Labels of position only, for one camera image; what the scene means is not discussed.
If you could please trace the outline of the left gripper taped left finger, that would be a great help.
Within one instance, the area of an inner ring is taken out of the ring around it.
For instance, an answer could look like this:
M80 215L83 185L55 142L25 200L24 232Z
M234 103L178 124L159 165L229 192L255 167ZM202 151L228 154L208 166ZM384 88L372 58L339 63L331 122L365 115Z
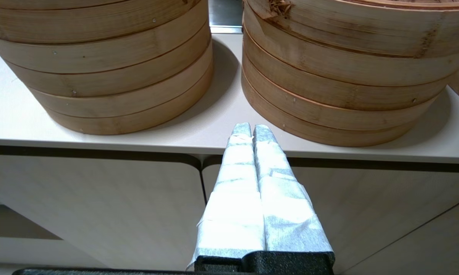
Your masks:
M200 256L242 258L265 249L264 216L249 123L236 124L215 186L197 224L188 269Z

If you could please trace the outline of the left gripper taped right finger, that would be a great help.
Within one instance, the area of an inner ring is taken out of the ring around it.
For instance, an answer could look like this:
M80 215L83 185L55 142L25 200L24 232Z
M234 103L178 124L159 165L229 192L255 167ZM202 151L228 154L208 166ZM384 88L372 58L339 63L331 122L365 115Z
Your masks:
M332 254L305 187L296 179L286 154L266 125L255 126L254 156L266 250Z

